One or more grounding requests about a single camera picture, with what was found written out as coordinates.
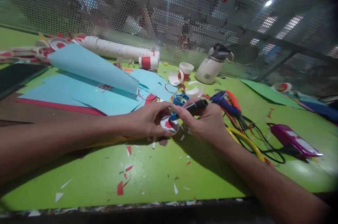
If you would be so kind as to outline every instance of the blue paper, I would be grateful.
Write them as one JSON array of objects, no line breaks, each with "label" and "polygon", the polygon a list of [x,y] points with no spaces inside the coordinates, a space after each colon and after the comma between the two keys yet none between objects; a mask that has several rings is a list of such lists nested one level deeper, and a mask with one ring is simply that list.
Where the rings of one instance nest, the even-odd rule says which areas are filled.
[{"label": "blue paper", "polygon": [[149,93],[165,101],[169,101],[173,96],[173,93],[171,92],[177,91],[177,87],[167,84],[161,76],[155,74],[154,72],[146,71],[144,69],[134,69],[134,72],[131,72],[130,75],[140,81],[140,88],[143,88]]},{"label": "blue paper", "polygon": [[50,84],[40,85],[18,98],[87,107],[85,104],[73,99],[63,91],[55,89]]},{"label": "blue paper", "polygon": [[67,45],[49,57],[59,69],[136,94],[139,81],[110,62],[77,45]]},{"label": "blue paper", "polygon": [[[137,95],[117,88],[110,89],[107,85],[71,73],[49,77],[43,82],[109,116],[129,113],[143,102]],[[144,95],[144,99],[149,95],[144,90],[140,90],[140,94]]]}]

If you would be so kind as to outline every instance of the marker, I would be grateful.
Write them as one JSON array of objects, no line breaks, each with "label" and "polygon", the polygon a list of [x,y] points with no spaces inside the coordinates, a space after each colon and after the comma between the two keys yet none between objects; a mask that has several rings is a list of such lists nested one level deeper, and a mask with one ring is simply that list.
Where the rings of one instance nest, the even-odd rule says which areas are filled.
[{"label": "marker", "polygon": [[[203,110],[207,106],[208,106],[208,101],[206,101],[205,99],[201,99],[201,100],[189,105],[188,107],[186,107],[186,110],[188,112],[190,112],[191,114],[194,114],[198,111]],[[178,120],[179,118],[180,118],[180,116],[177,113],[174,113],[173,115],[171,115],[168,118],[168,121]]]}]

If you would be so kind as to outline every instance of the perforated metal wall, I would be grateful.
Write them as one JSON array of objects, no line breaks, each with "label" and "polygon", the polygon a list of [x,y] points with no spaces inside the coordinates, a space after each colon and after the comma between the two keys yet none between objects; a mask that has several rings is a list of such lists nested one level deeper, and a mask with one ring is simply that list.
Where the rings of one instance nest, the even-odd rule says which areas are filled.
[{"label": "perforated metal wall", "polygon": [[324,95],[338,91],[333,7],[331,0],[0,0],[0,23],[52,35],[69,29],[196,68],[221,43],[235,54],[221,73]]}]

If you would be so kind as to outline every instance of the yellow cable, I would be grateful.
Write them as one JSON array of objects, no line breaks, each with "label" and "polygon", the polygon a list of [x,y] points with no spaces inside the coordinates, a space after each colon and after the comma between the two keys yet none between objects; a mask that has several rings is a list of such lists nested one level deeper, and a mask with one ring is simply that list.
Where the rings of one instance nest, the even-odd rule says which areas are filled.
[{"label": "yellow cable", "polygon": [[240,133],[239,131],[237,131],[236,129],[233,128],[227,128],[229,134],[231,135],[231,137],[238,143],[239,141],[237,140],[237,138],[233,135],[236,134],[237,136],[239,136],[241,139],[243,139],[249,146],[250,148],[256,153],[256,156],[258,159],[260,159],[262,162],[264,161],[264,157],[262,155],[262,153],[260,152],[260,150],[258,149],[258,147],[248,138],[246,137],[244,134]]}]

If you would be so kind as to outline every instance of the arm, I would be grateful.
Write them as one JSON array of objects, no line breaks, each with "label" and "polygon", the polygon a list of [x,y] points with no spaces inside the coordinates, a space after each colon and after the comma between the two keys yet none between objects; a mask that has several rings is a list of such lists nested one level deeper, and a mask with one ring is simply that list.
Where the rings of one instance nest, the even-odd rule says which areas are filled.
[{"label": "arm", "polygon": [[276,223],[323,221],[329,206],[236,143],[226,131],[218,105],[209,104],[198,120],[182,107],[174,109],[199,140],[209,143],[235,169]]},{"label": "arm", "polygon": [[169,136],[158,127],[161,117],[171,115],[169,102],[152,103],[132,113],[78,121],[29,124],[0,128],[0,184],[35,169],[100,136]]}]

